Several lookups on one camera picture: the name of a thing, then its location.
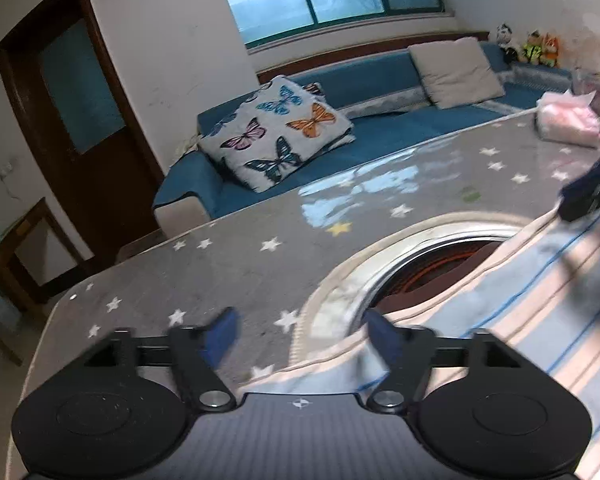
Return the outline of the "yellow orange plush toy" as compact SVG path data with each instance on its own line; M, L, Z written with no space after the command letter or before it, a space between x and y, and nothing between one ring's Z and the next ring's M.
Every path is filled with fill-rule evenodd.
M559 38L552 34L530 32L522 46L522 55L527 63L550 68L559 66Z

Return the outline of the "butterfly print cushion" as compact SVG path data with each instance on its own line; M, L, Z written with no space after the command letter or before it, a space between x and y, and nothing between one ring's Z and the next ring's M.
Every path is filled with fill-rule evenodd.
M323 98L277 76L201 136L198 148L263 193L315 157L353 142L352 128Z

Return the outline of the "blue striped knit sweater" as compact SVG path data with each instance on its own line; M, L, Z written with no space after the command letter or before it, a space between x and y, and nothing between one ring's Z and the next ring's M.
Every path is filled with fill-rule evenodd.
M437 242L501 234L475 270L390 321L466 338L488 330L563 387L590 412L591 444L577 469L600 479L600 212L567 223L555 211L524 222L510 214L442 214L387 236L330 272L302 307L286 367L253 377L248 393L369 392L387 369L355 327L364 301L397 264Z

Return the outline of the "pink tissue pack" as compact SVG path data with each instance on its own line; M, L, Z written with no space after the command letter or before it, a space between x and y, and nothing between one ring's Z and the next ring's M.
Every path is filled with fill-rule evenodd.
M600 118L591 104L596 92L545 92L536 102L536 128L545 141L598 148Z

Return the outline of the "dark wooden door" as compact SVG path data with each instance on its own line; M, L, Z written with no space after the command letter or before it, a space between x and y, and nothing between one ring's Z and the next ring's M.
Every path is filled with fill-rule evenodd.
M158 226L163 172L91 0L43 0L0 41L0 74L56 200L90 251L114 257Z

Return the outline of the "grey star-patterned table mat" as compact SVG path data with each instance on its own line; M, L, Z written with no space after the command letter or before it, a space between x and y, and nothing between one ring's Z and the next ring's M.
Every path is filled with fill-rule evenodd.
M595 148L542 141L520 113L422 142L233 212L118 264L58 301L25 392L117 327L142 335L242 317L222 376L244 390L289 363L300 311L326 276L361 250L442 214L531 222L585 173Z

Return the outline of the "black white plush toy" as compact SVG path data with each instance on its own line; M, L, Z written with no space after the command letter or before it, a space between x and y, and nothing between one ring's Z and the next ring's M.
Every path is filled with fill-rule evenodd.
M506 23L501 24L496 29L495 42L500 48L506 64L521 60L521 47L515 40L512 29Z

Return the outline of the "beige cushion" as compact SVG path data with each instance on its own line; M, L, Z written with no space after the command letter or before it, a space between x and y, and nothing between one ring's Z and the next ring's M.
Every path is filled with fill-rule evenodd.
M505 89L474 37L408 48L426 95L440 110L505 96Z

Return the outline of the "blue sofa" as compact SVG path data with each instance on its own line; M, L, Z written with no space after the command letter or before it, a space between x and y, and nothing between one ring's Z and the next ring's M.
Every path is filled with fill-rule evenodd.
M293 82L317 89L321 98L350 119L353 129L347 142L263 193L248 190L230 172L188 146L176 156L152 204L159 228L167 237L180 235L402 148L530 110L544 92L565 92L572 87L568 70L508 65L496 44L485 42L481 49L504 88L503 95L446 110L428 100L407 50L363 56L295 74Z

